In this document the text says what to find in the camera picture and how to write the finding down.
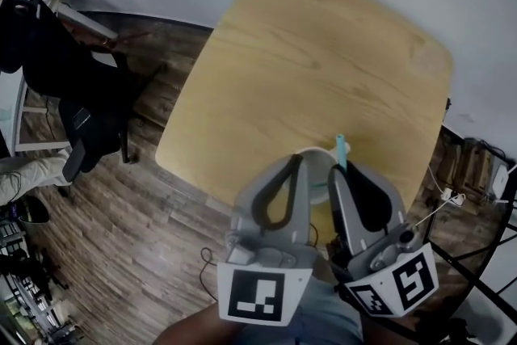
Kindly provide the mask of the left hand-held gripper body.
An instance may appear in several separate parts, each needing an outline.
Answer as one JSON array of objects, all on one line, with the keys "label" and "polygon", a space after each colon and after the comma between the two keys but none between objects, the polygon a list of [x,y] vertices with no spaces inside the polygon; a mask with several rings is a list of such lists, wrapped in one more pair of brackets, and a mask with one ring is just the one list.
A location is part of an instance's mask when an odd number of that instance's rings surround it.
[{"label": "left hand-held gripper body", "polygon": [[309,285],[317,250],[311,233],[229,231],[227,256],[216,265],[220,318],[287,326]]}]

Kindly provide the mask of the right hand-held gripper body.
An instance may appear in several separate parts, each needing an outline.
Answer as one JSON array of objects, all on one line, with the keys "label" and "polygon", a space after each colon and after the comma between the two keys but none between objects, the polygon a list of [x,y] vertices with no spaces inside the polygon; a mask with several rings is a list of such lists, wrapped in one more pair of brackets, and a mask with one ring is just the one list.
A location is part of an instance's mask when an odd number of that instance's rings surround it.
[{"label": "right hand-held gripper body", "polygon": [[407,315],[438,288],[430,244],[407,222],[370,232],[361,224],[334,226],[336,251],[330,256],[344,301],[374,318]]}]

